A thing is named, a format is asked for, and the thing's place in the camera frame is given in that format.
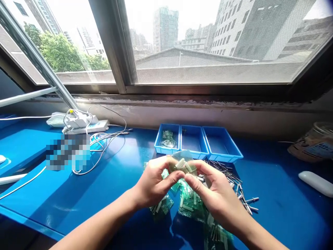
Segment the pile of metal pins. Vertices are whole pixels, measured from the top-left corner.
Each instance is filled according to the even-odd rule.
[[[217,169],[218,171],[224,173],[224,175],[226,176],[226,178],[228,179],[228,181],[230,183],[230,186],[235,191],[235,194],[237,195],[238,199],[242,202],[244,208],[247,210],[247,212],[249,214],[252,215],[252,211],[256,211],[256,212],[259,211],[258,208],[251,207],[249,205],[250,203],[258,201],[259,197],[252,198],[249,200],[245,199],[245,196],[243,193],[243,188],[242,188],[243,182],[232,173],[233,169],[231,167],[228,167],[225,164],[218,162],[218,161],[206,160],[205,162],[207,164],[211,165],[212,167],[214,167],[215,169]]]

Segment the tree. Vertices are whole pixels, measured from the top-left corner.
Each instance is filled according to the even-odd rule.
[[[91,70],[107,70],[111,69],[108,60],[102,58],[100,54],[88,56],[86,55],[87,63]]]
[[[84,71],[78,50],[63,34],[49,32],[41,36],[40,51],[55,72]]]
[[[103,59],[100,54],[81,54],[63,34],[42,34],[34,25],[27,23],[24,29],[55,72],[111,69],[108,60]]]
[[[24,22],[24,29],[30,37],[31,41],[36,45],[38,49],[40,49],[42,45],[40,30],[37,29],[35,25],[27,24],[26,22]]]

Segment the blue storage bin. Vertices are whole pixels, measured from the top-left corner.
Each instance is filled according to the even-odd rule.
[[[203,160],[209,155],[205,134],[201,127],[181,125],[180,132],[180,150],[188,149],[193,159]]]
[[[210,155],[208,160],[233,163],[243,155],[233,142],[228,131],[222,127],[202,127]]]
[[[166,146],[160,146],[160,142],[163,140],[163,131],[164,130],[171,130],[174,134],[174,139],[177,142],[177,147],[175,148],[168,148]],[[159,132],[156,137],[155,141],[155,150],[156,153],[162,153],[165,155],[171,155],[180,151],[180,126],[176,124],[161,124]]]

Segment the power strip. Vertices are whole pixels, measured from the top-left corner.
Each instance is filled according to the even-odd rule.
[[[98,123],[96,124],[91,124],[89,125],[89,127],[86,128],[85,127],[81,127],[81,128],[73,128],[69,131],[65,131],[66,128],[64,128],[64,130],[62,131],[63,134],[85,134],[86,131],[88,133],[93,133],[93,132],[102,132],[102,131],[106,131],[109,129],[109,121],[108,120],[100,120]]]

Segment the hand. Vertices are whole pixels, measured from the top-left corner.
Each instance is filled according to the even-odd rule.
[[[170,188],[185,174],[174,171],[162,179],[162,172],[174,160],[171,156],[163,156],[150,160],[138,183],[132,188],[139,208],[151,207],[158,204]]]
[[[255,222],[238,200],[226,176],[202,160],[190,162],[198,172],[205,175],[209,188],[193,175],[186,174],[185,181],[201,197],[212,216],[227,231],[236,236],[243,233],[249,224]]]

